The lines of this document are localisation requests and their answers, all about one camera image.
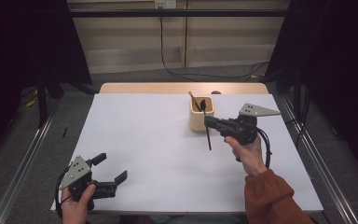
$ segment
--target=finger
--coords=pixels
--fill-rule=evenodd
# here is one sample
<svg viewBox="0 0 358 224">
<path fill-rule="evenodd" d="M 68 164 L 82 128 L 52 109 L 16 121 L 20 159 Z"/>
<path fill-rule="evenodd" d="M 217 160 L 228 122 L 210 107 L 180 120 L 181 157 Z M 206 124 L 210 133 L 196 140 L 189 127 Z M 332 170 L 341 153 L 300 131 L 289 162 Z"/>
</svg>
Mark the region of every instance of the finger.
<svg viewBox="0 0 358 224">
<path fill-rule="evenodd" d="M 70 197 L 72 195 L 71 190 L 68 188 L 64 188 L 61 193 L 61 199 L 66 199 L 67 197 Z"/>
<path fill-rule="evenodd" d="M 255 144 L 261 144 L 261 137 L 260 137 L 260 134 L 257 135 L 257 137 L 255 138 L 255 141 L 254 141 Z"/>
<path fill-rule="evenodd" d="M 239 158 L 240 157 L 240 153 L 238 153 L 237 150 L 232 149 L 232 154 L 234 154 L 235 158 Z"/>
<path fill-rule="evenodd" d="M 95 189 L 96 186 L 94 184 L 90 184 L 81 195 L 79 203 L 87 206 L 87 203 L 89 202 L 90 198 L 94 194 Z"/>
<path fill-rule="evenodd" d="M 237 139 L 235 139 L 231 136 L 227 136 L 225 138 L 225 142 L 228 143 L 234 149 L 237 149 L 241 146 L 240 143 L 237 141 Z"/>
</svg>

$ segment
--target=pencil holder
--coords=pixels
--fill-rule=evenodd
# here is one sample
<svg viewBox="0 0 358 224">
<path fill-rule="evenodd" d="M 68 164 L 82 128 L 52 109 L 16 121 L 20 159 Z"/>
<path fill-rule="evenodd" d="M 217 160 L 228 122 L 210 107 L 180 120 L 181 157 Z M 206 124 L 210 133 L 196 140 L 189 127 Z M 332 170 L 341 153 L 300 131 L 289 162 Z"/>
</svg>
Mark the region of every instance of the pencil holder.
<svg viewBox="0 0 358 224">
<path fill-rule="evenodd" d="M 214 114 L 214 105 L 213 99 L 209 96 L 198 96 L 194 97 L 198 106 L 202 100 L 205 100 L 206 108 L 205 113 L 207 116 L 213 116 Z M 194 132 L 205 132 L 206 127 L 204 125 L 204 114 L 203 111 L 199 111 L 196 106 L 196 103 L 190 98 L 190 119 L 189 119 L 190 129 Z"/>
</svg>

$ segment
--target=person's arm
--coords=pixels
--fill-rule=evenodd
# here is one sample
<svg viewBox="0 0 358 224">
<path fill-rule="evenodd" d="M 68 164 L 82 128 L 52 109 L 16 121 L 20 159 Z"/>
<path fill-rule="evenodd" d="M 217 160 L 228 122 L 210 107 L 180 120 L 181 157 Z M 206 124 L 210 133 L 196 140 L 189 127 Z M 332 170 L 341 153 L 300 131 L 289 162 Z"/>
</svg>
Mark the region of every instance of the person's arm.
<svg viewBox="0 0 358 224">
<path fill-rule="evenodd" d="M 248 175 L 244 195 L 249 223 L 313 223 L 293 200 L 293 189 L 264 165 L 259 136 L 246 146 L 241 146 L 229 136 L 225 141 L 232 147 L 236 158 L 241 159 Z"/>
<path fill-rule="evenodd" d="M 94 194 L 96 186 L 90 184 L 81 195 L 77 202 L 72 198 L 72 193 L 68 188 L 62 191 L 62 224 L 85 224 L 87 222 L 87 204 Z"/>
</svg>

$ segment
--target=wall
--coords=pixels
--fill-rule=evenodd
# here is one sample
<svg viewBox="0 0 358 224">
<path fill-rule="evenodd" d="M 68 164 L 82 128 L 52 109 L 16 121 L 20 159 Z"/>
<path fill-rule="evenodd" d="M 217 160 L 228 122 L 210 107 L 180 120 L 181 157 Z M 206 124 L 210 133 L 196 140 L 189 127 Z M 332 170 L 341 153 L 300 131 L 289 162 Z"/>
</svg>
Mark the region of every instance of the wall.
<svg viewBox="0 0 358 224">
<path fill-rule="evenodd" d="M 71 9 L 151 9 L 154 1 L 69 0 Z M 286 9 L 288 0 L 177 1 L 191 9 Z M 74 19 L 91 73 L 162 68 L 159 18 Z M 163 18 L 169 67 L 268 61 L 282 18 Z"/>
</svg>

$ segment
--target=metal rail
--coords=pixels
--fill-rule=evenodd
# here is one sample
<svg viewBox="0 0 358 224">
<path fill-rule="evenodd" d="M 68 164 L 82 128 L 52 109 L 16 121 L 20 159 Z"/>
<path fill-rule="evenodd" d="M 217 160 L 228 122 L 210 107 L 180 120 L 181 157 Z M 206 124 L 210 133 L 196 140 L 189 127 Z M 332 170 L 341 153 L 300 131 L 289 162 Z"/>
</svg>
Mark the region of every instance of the metal rail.
<svg viewBox="0 0 358 224">
<path fill-rule="evenodd" d="M 71 9 L 74 18 L 114 17 L 285 17 L 294 14 L 282 9 L 139 9 L 91 10 Z"/>
<path fill-rule="evenodd" d="M 4 196 L 1 198 L 0 201 L 0 224 L 3 224 L 7 220 L 7 216 L 13 207 L 14 202 L 17 199 L 17 196 L 20 193 L 22 184 L 25 180 L 25 177 L 27 176 L 30 167 L 34 161 L 34 158 L 36 157 L 37 151 L 42 145 L 42 142 L 48 132 L 48 129 L 50 127 L 50 124 L 52 122 L 52 118 L 55 115 L 58 103 L 56 103 L 52 109 L 51 113 L 45 122 L 45 124 L 37 129 L 36 134 L 34 136 L 34 140 L 32 141 L 31 145 L 28 147 L 28 150 L 24 156 L 24 159 L 22 160 L 19 169 L 17 170 L 16 174 L 14 174 L 13 179 L 11 180 Z"/>
<path fill-rule="evenodd" d="M 293 112 L 293 105 L 290 102 L 290 100 L 287 97 L 284 97 L 282 99 L 283 104 L 286 108 L 286 111 L 288 112 L 290 119 L 295 119 L 296 115 Z M 301 125 L 299 123 L 295 124 L 296 130 L 298 133 L 301 132 Z M 338 186 L 338 183 L 334 179 L 334 177 L 331 175 L 329 169 L 327 168 L 327 165 L 324 163 L 324 160 L 319 153 L 318 148 L 313 143 L 312 139 L 310 138 L 310 134 L 308 131 L 303 128 L 302 130 L 302 138 L 301 138 L 307 152 L 310 155 L 310 158 L 312 159 L 319 175 L 322 178 L 322 181 L 324 182 L 324 185 L 326 186 L 328 192 L 330 193 L 330 196 L 332 197 L 338 212 L 341 214 L 343 220 L 347 224 L 357 223 L 358 219 L 356 215 L 354 214 L 350 202 L 345 197 L 344 193 L 342 192 L 341 188 Z"/>
</svg>

